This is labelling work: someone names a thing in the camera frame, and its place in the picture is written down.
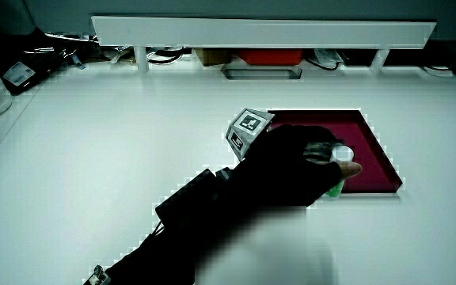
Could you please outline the person's left hand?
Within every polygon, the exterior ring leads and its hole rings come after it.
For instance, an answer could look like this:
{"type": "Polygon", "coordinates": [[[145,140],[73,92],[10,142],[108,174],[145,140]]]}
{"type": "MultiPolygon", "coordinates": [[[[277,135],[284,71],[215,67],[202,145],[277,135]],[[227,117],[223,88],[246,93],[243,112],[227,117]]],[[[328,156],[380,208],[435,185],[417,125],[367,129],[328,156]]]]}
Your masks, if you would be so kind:
{"type": "Polygon", "coordinates": [[[229,171],[226,195],[244,206],[309,206],[337,197],[363,167],[328,128],[271,125],[276,115],[246,108],[230,123],[226,140],[239,163],[229,171]]]}

